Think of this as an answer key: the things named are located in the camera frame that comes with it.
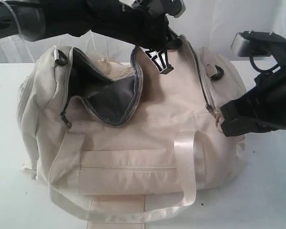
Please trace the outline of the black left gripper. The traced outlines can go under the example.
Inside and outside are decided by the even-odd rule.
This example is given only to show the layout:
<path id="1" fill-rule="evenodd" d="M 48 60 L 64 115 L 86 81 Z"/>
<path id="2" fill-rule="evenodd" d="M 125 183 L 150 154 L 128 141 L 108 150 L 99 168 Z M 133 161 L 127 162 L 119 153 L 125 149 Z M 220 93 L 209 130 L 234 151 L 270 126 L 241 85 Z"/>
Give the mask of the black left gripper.
<path id="1" fill-rule="evenodd" d="M 169 27 L 168 14 L 154 18 L 119 0 L 92 0 L 90 16 L 93 32 L 144 48 L 161 74 L 174 69 L 168 50 L 176 49 L 179 41 Z"/>

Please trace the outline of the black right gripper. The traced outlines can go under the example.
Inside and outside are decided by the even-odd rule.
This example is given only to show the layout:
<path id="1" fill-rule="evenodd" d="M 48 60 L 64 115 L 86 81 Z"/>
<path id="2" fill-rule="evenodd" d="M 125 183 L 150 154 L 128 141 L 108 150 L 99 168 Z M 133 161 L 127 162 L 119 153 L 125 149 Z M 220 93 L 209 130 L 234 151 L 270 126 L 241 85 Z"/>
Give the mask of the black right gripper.
<path id="1" fill-rule="evenodd" d="M 275 73 L 267 82 L 270 85 L 258 83 L 245 95 L 220 108 L 225 136 L 286 130 L 286 75 Z"/>

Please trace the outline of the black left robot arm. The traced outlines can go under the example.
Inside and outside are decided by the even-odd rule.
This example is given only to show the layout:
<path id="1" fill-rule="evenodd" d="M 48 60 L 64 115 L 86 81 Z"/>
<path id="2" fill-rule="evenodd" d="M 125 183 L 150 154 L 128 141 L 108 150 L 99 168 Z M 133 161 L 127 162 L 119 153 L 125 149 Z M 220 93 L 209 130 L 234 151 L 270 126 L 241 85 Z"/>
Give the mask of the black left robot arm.
<path id="1" fill-rule="evenodd" d="M 159 72 L 168 74 L 168 50 L 180 43 L 167 17 L 184 11 L 181 0 L 0 0 L 0 39 L 18 35 L 35 42 L 92 31 L 144 48 Z"/>

